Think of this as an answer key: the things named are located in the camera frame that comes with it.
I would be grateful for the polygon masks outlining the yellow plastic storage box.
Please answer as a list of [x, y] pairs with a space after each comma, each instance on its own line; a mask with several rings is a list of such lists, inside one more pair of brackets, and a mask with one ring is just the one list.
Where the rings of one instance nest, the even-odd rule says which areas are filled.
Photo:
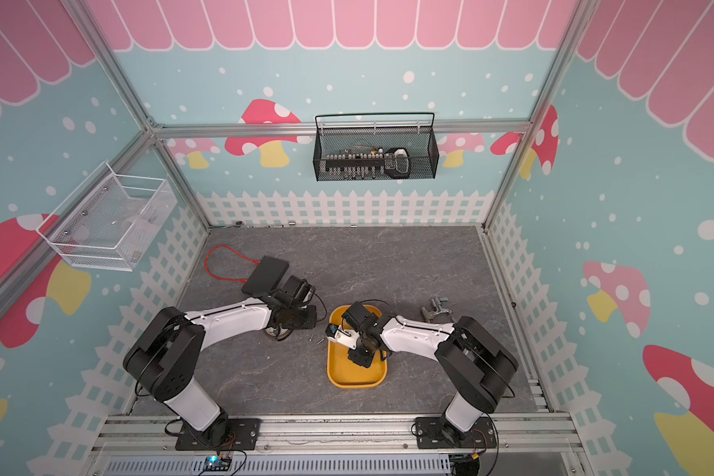
[[331, 314], [325, 329], [326, 370], [334, 386], [345, 390], [367, 389], [384, 381], [388, 364], [377, 326], [381, 317], [376, 307], [357, 301], [338, 307]]

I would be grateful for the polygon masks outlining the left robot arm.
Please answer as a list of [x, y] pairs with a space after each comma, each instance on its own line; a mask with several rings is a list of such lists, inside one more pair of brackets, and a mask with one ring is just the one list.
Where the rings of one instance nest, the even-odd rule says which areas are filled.
[[291, 277], [281, 289], [207, 311], [165, 307], [123, 359], [124, 370], [194, 432], [227, 432], [226, 412], [194, 377], [204, 349], [247, 332], [293, 331], [317, 325], [317, 291]]

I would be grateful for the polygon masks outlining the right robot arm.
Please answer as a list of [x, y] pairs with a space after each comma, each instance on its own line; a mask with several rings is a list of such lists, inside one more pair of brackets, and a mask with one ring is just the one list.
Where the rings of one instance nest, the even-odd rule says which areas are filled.
[[503, 398], [513, 398], [511, 381], [519, 369], [516, 357], [472, 317], [455, 323], [412, 321], [400, 315], [376, 315], [357, 301], [343, 313], [345, 324], [329, 325], [329, 341], [348, 349], [349, 360], [372, 365], [379, 354], [410, 353], [436, 361], [455, 388], [440, 417], [453, 436], [474, 430], [480, 418], [491, 415]]

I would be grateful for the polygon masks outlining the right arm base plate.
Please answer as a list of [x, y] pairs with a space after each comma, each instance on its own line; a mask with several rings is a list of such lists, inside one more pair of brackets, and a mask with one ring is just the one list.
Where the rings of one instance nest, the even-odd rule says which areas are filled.
[[498, 446], [493, 422], [482, 416], [467, 432], [458, 430], [442, 416], [419, 416], [411, 425], [411, 434], [420, 449], [488, 450]]

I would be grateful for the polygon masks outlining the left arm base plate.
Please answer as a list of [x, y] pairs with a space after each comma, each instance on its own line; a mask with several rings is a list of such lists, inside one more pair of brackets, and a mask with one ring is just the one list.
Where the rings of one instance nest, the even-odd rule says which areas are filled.
[[261, 424], [259, 418], [219, 418], [209, 428], [199, 432], [184, 422], [178, 433], [175, 450], [254, 450]]

